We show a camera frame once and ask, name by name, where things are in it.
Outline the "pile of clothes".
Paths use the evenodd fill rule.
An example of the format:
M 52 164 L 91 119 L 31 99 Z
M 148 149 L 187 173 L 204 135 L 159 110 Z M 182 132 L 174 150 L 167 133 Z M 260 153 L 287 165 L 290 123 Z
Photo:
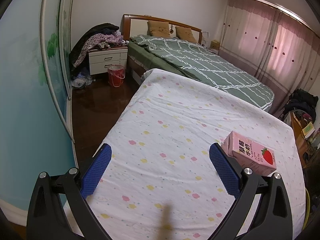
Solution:
M 89 29 L 71 50 L 69 54 L 69 64 L 76 68 L 85 59 L 88 51 L 101 43 L 112 46 L 123 45 L 125 42 L 119 32 L 119 27 L 112 23 L 102 23 Z

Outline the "sliding wardrobe door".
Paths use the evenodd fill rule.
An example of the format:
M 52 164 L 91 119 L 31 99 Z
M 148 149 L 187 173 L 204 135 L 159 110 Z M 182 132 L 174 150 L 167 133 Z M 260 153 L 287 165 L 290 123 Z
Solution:
M 57 33 L 60 0 L 13 0 L 1 18 L 1 200 L 27 210 L 40 172 L 74 166 Z

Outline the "red plastic bucket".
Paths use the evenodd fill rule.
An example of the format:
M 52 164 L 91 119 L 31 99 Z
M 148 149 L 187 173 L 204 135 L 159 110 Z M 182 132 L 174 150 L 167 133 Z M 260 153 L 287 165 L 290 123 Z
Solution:
M 108 82 L 112 87 L 120 87 L 125 79 L 125 68 L 121 65 L 111 65 L 108 68 Z

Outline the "pink window curtain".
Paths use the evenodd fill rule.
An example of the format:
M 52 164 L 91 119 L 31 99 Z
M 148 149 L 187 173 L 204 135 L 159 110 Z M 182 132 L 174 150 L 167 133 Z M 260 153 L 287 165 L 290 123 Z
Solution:
M 228 0 L 219 55 L 272 89 L 280 115 L 296 89 L 319 75 L 319 37 L 292 16 L 257 0 Z

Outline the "right brown pillow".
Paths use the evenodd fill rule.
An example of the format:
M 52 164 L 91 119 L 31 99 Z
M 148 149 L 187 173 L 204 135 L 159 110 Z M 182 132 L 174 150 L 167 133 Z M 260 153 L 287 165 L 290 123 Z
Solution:
M 195 37 L 193 36 L 193 32 L 191 28 L 176 26 L 176 36 L 180 40 L 197 43 Z

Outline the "brown pillow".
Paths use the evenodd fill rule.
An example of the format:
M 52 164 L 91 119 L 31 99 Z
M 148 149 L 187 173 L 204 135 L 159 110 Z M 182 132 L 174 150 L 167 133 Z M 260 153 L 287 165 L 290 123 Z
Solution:
M 151 36 L 170 38 L 168 22 L 148 21 L 148 29 Z
M 193 36 L 193 32 L 191 28 L 176 26 L 176 36 L 180 40 L 197 43 L 195 37 Z

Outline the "pink strawberry milk carton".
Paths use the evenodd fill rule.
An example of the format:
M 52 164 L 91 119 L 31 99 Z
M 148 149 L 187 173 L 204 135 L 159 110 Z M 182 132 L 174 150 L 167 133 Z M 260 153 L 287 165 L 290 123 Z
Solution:
M 235 131 L 221 142 L 224 152 L 237 160 L 242 168 L 251 168 L 261 176 L 268 176 L 277 169 L 274 151 Z

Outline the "yellow rimmed trash bin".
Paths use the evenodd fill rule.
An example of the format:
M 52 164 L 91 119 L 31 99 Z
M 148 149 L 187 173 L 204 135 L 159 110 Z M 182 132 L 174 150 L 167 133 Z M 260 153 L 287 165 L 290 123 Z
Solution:
M 306 210 L 305 210 L 305 217 L 304 217 L 304 223 L 303 223 L 303 230 L 305 229 L 307 223 L 308 223 L 308 218 L 309 218 L 309 214 L 310 214 L 310 195 L 309 192 L 307 190 L 307 188 L 305 188 L 305 196 L 306 196 Z

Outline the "black bag pile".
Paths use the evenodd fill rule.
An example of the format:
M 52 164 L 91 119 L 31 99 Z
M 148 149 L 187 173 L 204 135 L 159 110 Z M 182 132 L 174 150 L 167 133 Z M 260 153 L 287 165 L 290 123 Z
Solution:
M 293 110 L 302 110 L 310 115 L 312 119 L 315 119 L 318 100 L 318 96 L 314 96 L 303 89 L 296 89 L 289 96 L 289 100 L 284 106 L 283 114 L 285 115 Z

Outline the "left brown pillow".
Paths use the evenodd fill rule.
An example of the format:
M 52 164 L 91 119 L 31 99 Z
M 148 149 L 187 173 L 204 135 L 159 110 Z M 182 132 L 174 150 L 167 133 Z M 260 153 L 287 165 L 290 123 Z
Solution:
M 168 22 L 148 21 L 148 29 L 151 36 L 170 38 Z

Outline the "orange wooden desk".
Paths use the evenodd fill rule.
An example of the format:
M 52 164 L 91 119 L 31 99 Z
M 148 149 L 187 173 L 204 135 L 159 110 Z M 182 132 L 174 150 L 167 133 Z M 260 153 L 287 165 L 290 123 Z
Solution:
M 298 156 L 302 165 L 302 168 L 310 166 L 317 157 L 319 157 L 319 147 L 312 146 L 311 141 L 306 139 L 301 124 L 298 122 L 293 111 L 290 112 L 291 127 L 293 129 L 295 143 L 298 151 Z

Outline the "floral white table cloth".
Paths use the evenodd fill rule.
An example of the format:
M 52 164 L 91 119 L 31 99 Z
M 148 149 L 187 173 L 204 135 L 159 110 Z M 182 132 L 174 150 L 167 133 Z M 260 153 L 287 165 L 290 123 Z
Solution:
M 87 202 L 112 239 L 207 239 L 234 202 L 208 150 L 236 131 L 274 151 L 302 230 L 305 184 L 290 126 L 237 97 L 153 70 L 104 138 L 112 160 Z

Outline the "small box bedside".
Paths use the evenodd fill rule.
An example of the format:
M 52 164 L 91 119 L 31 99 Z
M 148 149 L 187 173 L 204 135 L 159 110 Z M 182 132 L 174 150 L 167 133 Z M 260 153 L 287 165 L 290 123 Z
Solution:
M 212 40 L 210 43 L 211 50 L 219 50 L 220 49 L 220 42 L 218 40 Z

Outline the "green plaid bed quilt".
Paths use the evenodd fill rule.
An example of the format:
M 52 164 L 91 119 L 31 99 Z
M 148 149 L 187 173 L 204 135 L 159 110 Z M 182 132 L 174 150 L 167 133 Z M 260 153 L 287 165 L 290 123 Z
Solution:
M 170 65 L 170 72 L 213 86 L 266 112 L 271 109 L 274 92 L 270 88 L 197 43 L 138 35 L 131 38 L 130 45 Z

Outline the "wooden bed headboard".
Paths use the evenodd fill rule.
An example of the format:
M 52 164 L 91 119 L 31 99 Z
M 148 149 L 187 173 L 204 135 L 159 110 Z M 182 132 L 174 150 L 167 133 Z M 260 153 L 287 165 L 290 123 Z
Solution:
M 169 33 L 171 37 L 176 36 L 175 27 L 190 28 L 193 32 L 193 36 L 197 39 L 197 42 L 202 42 L 202 30 L 197 27 L 192 27 L 184 23 L 176 22 L 173 20 L 167 20 L 159 17 L 152 17 L 148 15 L 133 15 L 124 14 L 121 22 L 122 35 L 125 40 L 129 40 L 131 36 L 147 35 L 148 34 L 148 21 L 155 22 L 167 22 L 169 26 Z

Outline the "white nightstand with drawers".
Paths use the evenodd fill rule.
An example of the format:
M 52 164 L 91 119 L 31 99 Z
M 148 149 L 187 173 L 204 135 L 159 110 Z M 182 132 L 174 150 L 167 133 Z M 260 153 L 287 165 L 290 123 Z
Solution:
M 102 50 L 90 50 L 89 72 L 91 75 L 102 74 L 108 71 L 112 65 L 120 65 L 126 69 L 127 65 L 127 46 L 113 47 Z

